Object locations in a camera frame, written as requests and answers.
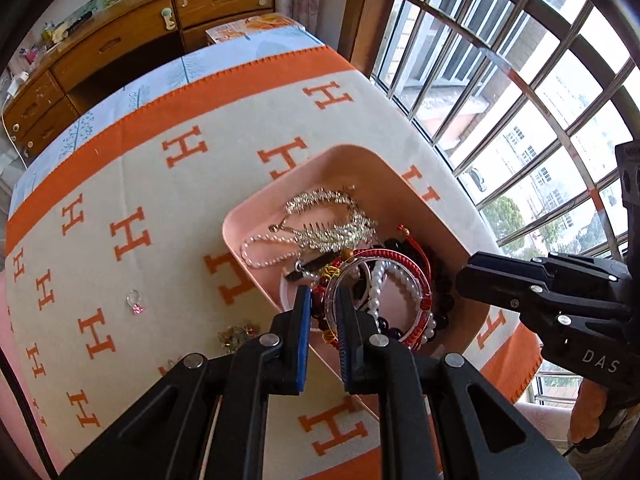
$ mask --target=gold charm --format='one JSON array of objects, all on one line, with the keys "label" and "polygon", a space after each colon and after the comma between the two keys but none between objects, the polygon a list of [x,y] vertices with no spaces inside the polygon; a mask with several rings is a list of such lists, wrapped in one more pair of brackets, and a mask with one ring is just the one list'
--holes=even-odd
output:
[{"label": "gold charm", "polygon": [[224,332],[220,332],[218,337],[226,353],[233,354],[249,339],[257,336],[259,332],[259,326],[246,323],[244,326],[230,326]]}]

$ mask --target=wooden dresser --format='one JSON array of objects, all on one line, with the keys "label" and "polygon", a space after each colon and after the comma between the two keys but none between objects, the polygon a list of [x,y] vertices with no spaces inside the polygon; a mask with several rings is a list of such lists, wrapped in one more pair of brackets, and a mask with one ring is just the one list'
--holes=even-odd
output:
[{"label": "wooden dresser", "polygon": [[206,46],[208,28],[273,7],[274,0],[121,0],[40,59],[6,108],[6,127],[28,163],[111,93]]}]

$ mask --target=orange border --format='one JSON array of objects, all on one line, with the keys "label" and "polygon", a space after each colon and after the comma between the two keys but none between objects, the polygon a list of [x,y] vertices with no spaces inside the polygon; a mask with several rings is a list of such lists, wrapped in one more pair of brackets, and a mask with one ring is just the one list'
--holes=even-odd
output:
[{"label": "orange border", "polygon": [[6,254],[50,209],[129,150],[245,97],[327,74],[355,70],[327,46],[259,59],[209,75],[133,111],[82,145],[18,207],[6,226]]}]

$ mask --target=orange and white blanket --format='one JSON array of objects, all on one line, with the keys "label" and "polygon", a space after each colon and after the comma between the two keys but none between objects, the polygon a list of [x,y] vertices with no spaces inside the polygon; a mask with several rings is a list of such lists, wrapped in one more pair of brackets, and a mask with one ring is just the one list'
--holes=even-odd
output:
[{"label": "orange and white blanket", "polygon": [[[470,253],[497,251],[448,168],[393,105],[328,47],[215,73],[82,145],[7,229],[10,321],[41,431],[63,466],[188,352],[272,307],[221,234],[226,213],[338,143],[377,152]],[[146,311],[133,316],[127,293]],[[466,357],[515,400],[540,364],[536,337],[492,308]],[[272,397],[264,477],[377,478],[378,422],[315,354],[299,397]]]}]

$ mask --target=white cable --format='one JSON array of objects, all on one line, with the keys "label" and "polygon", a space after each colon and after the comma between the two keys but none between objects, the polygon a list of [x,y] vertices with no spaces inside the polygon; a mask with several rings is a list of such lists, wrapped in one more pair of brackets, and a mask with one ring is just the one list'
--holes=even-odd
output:
[{"label": "white cable", "polygon": [[4,103],[2,104],[2,109],[0,110],[0,118],[2,118],[2,126],[4,127],[4,130],[6,132],[6,136],[9,137],[9,141],[11,142],[12,146],[14,147],[15,152],[20,157],[20,160],[22,161],[22,164],[24,165],[24,169],[26,170],[27,169],[27,164],[25,163],[24,159],[22,158],[22,154],[20,153],[20,150],[15,145],[14,140],[12,139],[11,135],[9,134],[9,130],[6,129],[6,124],[4,124],[4,107],[8,103],[9,97],[11,97],[11,95],[7,92],[6,99],[4,100]]}]

